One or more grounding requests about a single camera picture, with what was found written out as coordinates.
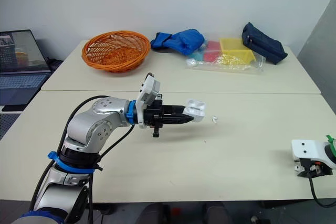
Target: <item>yellow plastic container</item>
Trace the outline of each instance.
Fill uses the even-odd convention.
[[[252,50],[243,45],[242,39],[219,39],[225,65],[250,64],[256,61]]]

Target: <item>green tape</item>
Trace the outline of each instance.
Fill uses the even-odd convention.
[[[335,146],[334,146],[334,138],[332,138],[330,135],[326,136],[328,138],[328,142],[330,143],[330,149],[332,154],[336,157],[336,150],[335,150]]]

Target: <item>plastic bag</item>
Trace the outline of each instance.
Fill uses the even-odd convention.
[[[209,40],[187,57],[188,68],[210,71],[259,73],[265,62],[241,39]]]

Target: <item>blue ring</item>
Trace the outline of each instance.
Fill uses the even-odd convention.
[[[133,100],[133,101],[130,102],[130,105],[128,107],[128,112],[126,113],[126,118],[128,119],[129,123],[133,124],[133,125],[134,125],[133,110],[134,110],[135,102],[136,102],[136,100]]]
[[[50,218],[50,219],[54,220],[58,224],[64,224],[64,220],[61,217],[52,215],[49,211],[29,211],[28,213],[21,215],[20,218],[24,218],[24,217],[28,217],[28,216],[47,217],[47,218]]]
[[[66,170],[69,173],[86,174],[86,173],[94,173],[95,171],[95,169],[80,169],[80,168],[73,168],[71,166],[68,166],[64,164],[62,160],[59,159],[56,152],[50,152],[48,154],[48,157],[50,159],[53,159],[59,167],[61,167],[63,170]]]

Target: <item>cable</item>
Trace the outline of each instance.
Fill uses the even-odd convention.
[[[102,159],[106,154],[108,154],[108,152],[109,152],[110,150],[112,150],[117,144],[119,144],[125,137],[127,137],[127,136],[132,132],[133,129],[134,129],[134,125],[132,125],[132,127],[125,133],[124,136],[122,136],[121,138],[119,138],[118,141],[116,141],[114,144],[112,144],[110,147],[108,147],[108,148],[106,149],[106,151],[104,151],[104,152],[97,158],[96,163],[100,162],[101,159]]]
[[[90,224],[93,224],[93,196],[92,196],[92,185],[93,185],[93,173],[89,175],[89,219]]]
[[[97,158],[96,162],[94,164],[97,164],[98,162],[101,161],[101,159],[108,154],[108,152],[110,150],[112,150],[117,144],[119,144],[125,137],[127,137],[131,131],[134,129],[134,125],[131,126],[131,128],[124,134],[124,136],[122,136],[121,138],[119,138],[114,144],[112,144],[110,147],[107,148],[106,151],[103,152],[103,154],[101,154],[99,156],[99,158]],[[92,185],[93,185],[93,174],[90,174],[89,177],[89,216],[88,216],[88,221],[90,220],[90,224],[93,224],[93,200],[92,200]]]
[[[41,175],[41,178],[39,179],[39,181],[38,181],[38,183],[36,185],[36,188],[35,188],[35,191],[33,193],[33,196],[31,198],[30,205],[29,205],[29,211],[33,211],[34,210],[34,206],[35,206],[35,203],[36,203],[36,197],[37,197],[38,191],[40,190],[40,187],[41,187],[41,185],[43,183],[43,180],[46,177],[47,173],[49,172],[49,169],[53,166],[54,162],[55,162],[54,160],[50,161],[50,163],[48,164],[48,166],[43,171],[43,173]]]
[[[65,140],[65,136],[67,135],[68,125],[69,125],[70,121],[72,120],[72,118],[74,118],[74,116],[77,113],[77,111],[79,111],[79,109],[81,107],[83,107],[83,105],[85,105],[86,103],[88,103],[89,101],[92,101],[92,100],[97,99],[97,98],[105,98],[105,97],[108,97],[108,96],[107,95],[97,95],[95,97],[88,98],[85,101],[83,101],[82,103],[80,103],[74,109],[74,111],[70,114],[70,117],[69,117],[69,119],[68,119],[68,121],[67,121],[67,123],[65,125],[64,130],[63,130],[62,137],[61,137],[61,140],[60,140],[58,148],[57,148],[57,155],[59,155],[59,153],[62,150],[63,143],[64,143],[64,140]],[[42,173],[41,178],[39,179],[39,181],[38,181],[38,183],[36,185],[35,191],[33,193],[33,196],[31,198],[30,205],[29,205],[29,211],[33,211],[34,210],[34,206],[35,206],[35,203],[36,203],[36,198],[37,198],[38,192],[39,192],[39,190],[41,188],[41,185],[43,183],[44,178],[46,177],[48,171],[50,170],[50,168],[52,167],[53,164],[54,164],[54,161],[52,160],[48,164],[48,166],[46,167],[46,169],[44,170],[44,172]]]
[[[312,180],[311,175],[310,175],[309,172],[307,173],[307,177],[308,177],[308,179],[309,179],[309,184],[310,184],[311,194],[313,194],[313,198],[314,198],[315,202],[316,202],[320,207],[324,207],[324,208],[330,208],[330,207],[334,207],[334,206],[336,206],[336,201],[334,201],[334,202],[332,202],[332,203],[330,203],[330,204],[326,204],[326,205],[322,204],[322,203],[318,200],[318,198],[316,197],[315,190],[314,190],[313,180]]]

